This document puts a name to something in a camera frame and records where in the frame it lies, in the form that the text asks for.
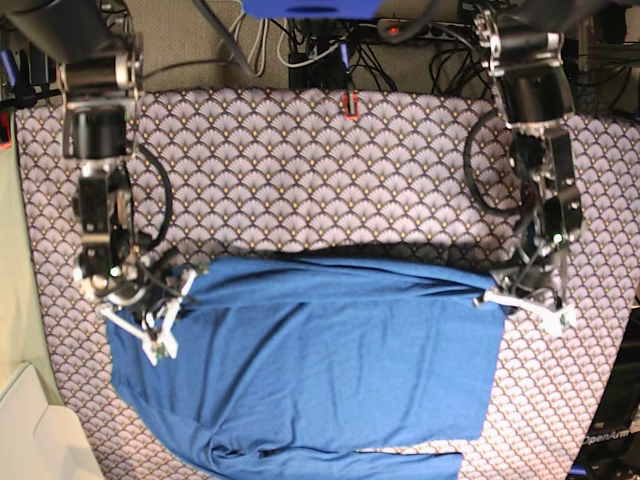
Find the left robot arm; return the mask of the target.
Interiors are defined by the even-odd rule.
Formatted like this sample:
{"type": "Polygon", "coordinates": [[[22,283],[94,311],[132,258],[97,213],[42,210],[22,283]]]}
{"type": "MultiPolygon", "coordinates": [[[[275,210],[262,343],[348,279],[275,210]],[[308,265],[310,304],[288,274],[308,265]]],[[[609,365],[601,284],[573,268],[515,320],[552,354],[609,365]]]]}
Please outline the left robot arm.
{"type": "Polygon", "coordinates": [[[462,321],[502,314],[549,291],[582,213],[562,37],[484,9],[461,47],[492,103],[359,93],[355,21],[286,28],[305,43],[286,59],[325,92],[230,89],[144,99],[140,154],[163,160],[143,188],[164,187],[165,239],[228,251],[280,251],[286,261],[229,259],[196,284],[220,305],[233,284],[251,308],[306,305],[334,319],[462,321]]]}

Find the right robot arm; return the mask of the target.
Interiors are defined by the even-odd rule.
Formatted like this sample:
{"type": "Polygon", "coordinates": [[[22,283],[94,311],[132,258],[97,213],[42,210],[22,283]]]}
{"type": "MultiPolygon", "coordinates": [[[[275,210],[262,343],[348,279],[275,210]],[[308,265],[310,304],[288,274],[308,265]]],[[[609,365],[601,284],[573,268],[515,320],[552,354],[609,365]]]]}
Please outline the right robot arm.
{"type": "Polygon", "coordinates": [[[170,262],[171,233],[198,244],[312,248],[357,233],[400,232],[426,195],[376,173],[388,153],[416,155],[415,128],[358,113],[350,54],[330,50],[341,92],[253,90],[142,95],[142,53],[95,2],[6,1],[1,13],[54,58],[62,96],[60,153],[78,166],[80,294],[108,318],[189,310],[338,307],[397,298],[389,264],[345,258],[226,257],[209,272],[170,262]]]}

